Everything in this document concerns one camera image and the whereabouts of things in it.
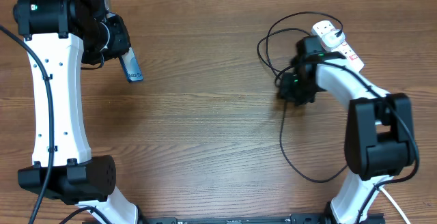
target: white adapter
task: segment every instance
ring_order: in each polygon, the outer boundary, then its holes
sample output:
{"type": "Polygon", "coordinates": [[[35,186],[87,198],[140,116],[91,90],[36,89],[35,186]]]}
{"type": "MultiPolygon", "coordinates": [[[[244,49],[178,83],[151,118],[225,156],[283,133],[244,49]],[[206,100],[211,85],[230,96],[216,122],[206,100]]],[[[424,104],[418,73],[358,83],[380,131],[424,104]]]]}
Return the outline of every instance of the white adapter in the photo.
{"type": "Polygon", "coordinates": [[[311,32],[313,35],[319,37],[320,44],[326,51],[337,51],[343,54],[349,60],[350,65],[355,71],[360,72],[364,68],[363,61],[361,61],[360,57],[354,52],[354,50],[352,50],[352,47],[350,47],[350,45],[344,40],[346,38],[344,33],[342,33],[340,37],[337,37],[336,34],[339,30],[335,29],[330,21],[323,20],[314,24],[311,32]],[[342,38],[343,40],[338,43],[337,39],[342,38]]]}

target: wood grain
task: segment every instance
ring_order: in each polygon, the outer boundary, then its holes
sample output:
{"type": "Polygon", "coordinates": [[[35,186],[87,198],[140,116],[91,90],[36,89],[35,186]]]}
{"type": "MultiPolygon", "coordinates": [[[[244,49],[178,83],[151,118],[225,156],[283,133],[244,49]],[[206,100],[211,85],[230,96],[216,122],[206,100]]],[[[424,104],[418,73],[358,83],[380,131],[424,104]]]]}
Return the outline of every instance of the wood grain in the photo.
{"type": "MultiPolygon", "coordinates": [[[[123,16],[146,81],[128,84],[117,61],[82,72],[83,114],[93,155],[111,154],[117,185],[150,217],[277,216],[322,211],[345,175],[310,184],[279,149],[283,101],[256,44],[269,26],[294,12],[340,18],[348,42],[366,63],[363,74],[412,99],[421,151],[419,174],[388,186],[412,223],[437,222],[436,0],[112,0],[123,16]]],[[[15,0],[0,1],[12,31],[15,0]]],[[[310,30],[322,20],[301,16],[280,27],[310,30]]],[[[271,40],[274,65],[285,67],[303,35],[271,40]]],[[[33,88],[26,53],[0,36],[0,223],[24,223],[36,196],[16,171],[30,164],[35,137],[33,88]]],[[[290,109],[285,150],[308,176],[326,178],[344,164],[346,112],[329,94],[290,109]]],[[[38,223],[74,210],[44,201],[38,223]]],[[[400,223],[379,196],[371,212],[400,223]]],[[[86,214],[74,220],[90,219],[86,214]]]]}

